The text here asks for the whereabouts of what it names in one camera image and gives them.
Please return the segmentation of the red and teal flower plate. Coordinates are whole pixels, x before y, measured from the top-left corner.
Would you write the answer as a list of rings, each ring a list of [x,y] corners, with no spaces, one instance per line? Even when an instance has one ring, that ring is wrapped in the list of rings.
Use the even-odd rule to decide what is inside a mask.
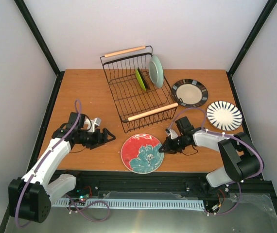
[[[149,174],[156,171],[164,160],[158,150],[161,142],[147,133],[138,133],[128,138],[120,151],[124,166],[136,174]]]

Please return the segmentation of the green striped rim plate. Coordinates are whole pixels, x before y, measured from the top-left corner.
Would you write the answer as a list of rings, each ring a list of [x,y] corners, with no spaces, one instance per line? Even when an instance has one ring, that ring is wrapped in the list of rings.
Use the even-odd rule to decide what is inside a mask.
[[[222,131],[238,129],[243,121],[242,113],[234,104],[227,101],[215,101],[207,107],[209,123]]]

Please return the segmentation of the dark red flower plate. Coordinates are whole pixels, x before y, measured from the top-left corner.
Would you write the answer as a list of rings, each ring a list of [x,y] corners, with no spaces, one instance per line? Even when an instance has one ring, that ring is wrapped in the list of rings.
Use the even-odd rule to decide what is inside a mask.
[[[140,70],[140,68],[138,68],[138,72],[139,72],[139,74],[140,74],[140,76],[141,76],[141,79],[142,79],[142,81],[143,81],[143,84],[144,84],[145,88],[146,88],[146,89],[150,89],[150,86],[149,86],[149,84],[148,84],[148,82],[147,82],[145,76],[143,75],[142,71]]]

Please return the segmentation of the plain lime green plate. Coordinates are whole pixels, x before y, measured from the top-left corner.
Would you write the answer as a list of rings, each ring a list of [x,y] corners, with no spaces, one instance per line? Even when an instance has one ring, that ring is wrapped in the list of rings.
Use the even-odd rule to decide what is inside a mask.
[[[139,68],[135,69],[135,76],[136,76],[136,79],[137,79],[142,91],[146,91],[146,87],[145,87],[145,84],[143,82],[142,76],[140,75],[140,69]]]

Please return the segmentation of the black wire dish rack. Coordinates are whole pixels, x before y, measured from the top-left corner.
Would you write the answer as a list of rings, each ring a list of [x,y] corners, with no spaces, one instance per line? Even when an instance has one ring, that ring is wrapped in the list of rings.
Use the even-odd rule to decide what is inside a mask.
[[[150,45],[107,53],[100,57],[104,74],[116,106],[124,132],[147,127],[172,119],[177,103],[171,86],[165,79],[157,88],[149,76],[149,62],[153,56]],[[150,89],[142,91],[135,69],[140,68]]]

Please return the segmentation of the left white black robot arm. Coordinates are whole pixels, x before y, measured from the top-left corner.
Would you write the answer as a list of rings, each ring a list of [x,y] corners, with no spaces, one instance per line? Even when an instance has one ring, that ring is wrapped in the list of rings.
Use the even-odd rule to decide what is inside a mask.
[[[42,223],[59,198],[68,192],[76,196],[83,192],[84,183],[74,175],[62,174],[53,182],[51,178],[75,145],[92,150],[115,140],[108,129],[99,129],[100,124],[98,117],[89,119],[85,114],[70,114],[68,122],[53,132],[48,147],[35,165],[22,178],[10,182],[10,216],[15,220]]]

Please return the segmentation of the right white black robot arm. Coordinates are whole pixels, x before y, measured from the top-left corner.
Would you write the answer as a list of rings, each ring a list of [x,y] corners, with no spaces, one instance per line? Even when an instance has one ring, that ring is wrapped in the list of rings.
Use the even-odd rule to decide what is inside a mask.
[[[246,133],[225,134],[195,128],[186,116],[175,123],[180,135],[167,128],[168,136],[158,151],[176,154],[182,153],[188,146],[193,146],[219,152],[223,166],[206,175],[211,187],[239,183],[262,172],[264,162]]]

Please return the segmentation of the mint green flower plate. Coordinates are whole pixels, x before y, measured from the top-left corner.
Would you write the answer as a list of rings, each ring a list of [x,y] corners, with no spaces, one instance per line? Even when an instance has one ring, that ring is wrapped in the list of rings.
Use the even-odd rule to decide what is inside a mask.
[[[160,59],[153,55],[149,62],[149,76],[152,83],[157,87],[161,88],[164,82],[164,73]]]

